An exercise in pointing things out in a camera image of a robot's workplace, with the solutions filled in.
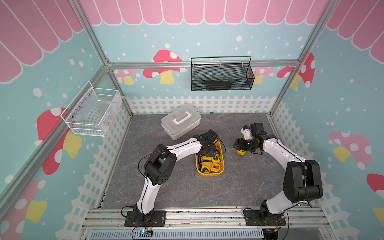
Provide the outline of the yellow tape measure 3.0m label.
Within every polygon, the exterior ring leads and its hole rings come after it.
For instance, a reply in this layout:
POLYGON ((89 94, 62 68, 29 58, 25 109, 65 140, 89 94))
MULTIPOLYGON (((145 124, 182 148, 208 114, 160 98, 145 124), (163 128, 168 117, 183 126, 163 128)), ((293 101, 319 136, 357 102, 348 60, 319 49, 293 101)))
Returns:
POLYGON ((246 154, 246 151, 238 150, 237 154, 239 154, 240 156, 244 156, 246 154))

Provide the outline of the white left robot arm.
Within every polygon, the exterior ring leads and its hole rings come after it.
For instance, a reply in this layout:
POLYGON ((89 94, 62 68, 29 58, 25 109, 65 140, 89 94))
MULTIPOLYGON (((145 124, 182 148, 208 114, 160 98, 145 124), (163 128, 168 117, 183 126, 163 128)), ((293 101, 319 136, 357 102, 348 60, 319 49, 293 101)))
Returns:
POLYGON ((155 207, 155 200, 159 189, 171 176, 175 164, 191 155, 207 155, 213 152, 218 134, 209 130, 203 135, 195 135, 189 140, 173 145, 159 144, 148 155, 141 172, 145 178, 141 196, 134 205, 134 213, 139 218, 149 218, 155 207))

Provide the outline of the yellow tape measure metal clip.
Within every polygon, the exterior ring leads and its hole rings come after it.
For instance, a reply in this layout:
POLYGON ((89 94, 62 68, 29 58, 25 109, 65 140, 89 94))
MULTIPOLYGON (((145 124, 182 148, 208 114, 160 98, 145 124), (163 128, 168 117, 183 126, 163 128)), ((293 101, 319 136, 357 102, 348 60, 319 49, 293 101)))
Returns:
POLYGON ((212 174, 219 173, 221 171, 221 162, 220 161, 212 161, 212 166, 210 172, 212 174))

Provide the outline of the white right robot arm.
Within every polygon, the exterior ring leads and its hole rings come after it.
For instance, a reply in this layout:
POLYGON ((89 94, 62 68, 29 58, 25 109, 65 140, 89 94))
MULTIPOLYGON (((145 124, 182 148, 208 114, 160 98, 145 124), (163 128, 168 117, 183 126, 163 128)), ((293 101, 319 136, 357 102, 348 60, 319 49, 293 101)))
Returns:
POLYGON ((279 216, 298 203, 308 204, 323 196, 319 163, 295 154, 276 136, 258 135, 249 140, 236 139, 233 148, 253 154, 259 149, 261 154, 269 154, 285 169, 283 190, 262 203, 261 217, 279 216))

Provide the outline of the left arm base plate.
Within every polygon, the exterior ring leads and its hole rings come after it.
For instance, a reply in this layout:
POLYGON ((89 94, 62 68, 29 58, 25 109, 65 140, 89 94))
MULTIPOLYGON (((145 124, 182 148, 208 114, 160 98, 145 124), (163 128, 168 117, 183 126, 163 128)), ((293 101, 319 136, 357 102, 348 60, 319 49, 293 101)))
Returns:
POLYGON ((139 210, 123 214, 125 227, 164 227, 166 211, 151 211, 144 215, 139 210))

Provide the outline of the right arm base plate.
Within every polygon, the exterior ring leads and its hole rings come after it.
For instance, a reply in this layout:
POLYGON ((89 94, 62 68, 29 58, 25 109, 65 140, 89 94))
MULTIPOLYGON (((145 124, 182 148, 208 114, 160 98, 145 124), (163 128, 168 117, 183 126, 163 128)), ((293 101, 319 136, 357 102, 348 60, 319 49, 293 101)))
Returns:
POLYGON ((276 228, 286 226, 286 219, 283 214, 273 215, 266 209, 254 210, 251 208, 243 209, 247 226, 275 226, 276 228))

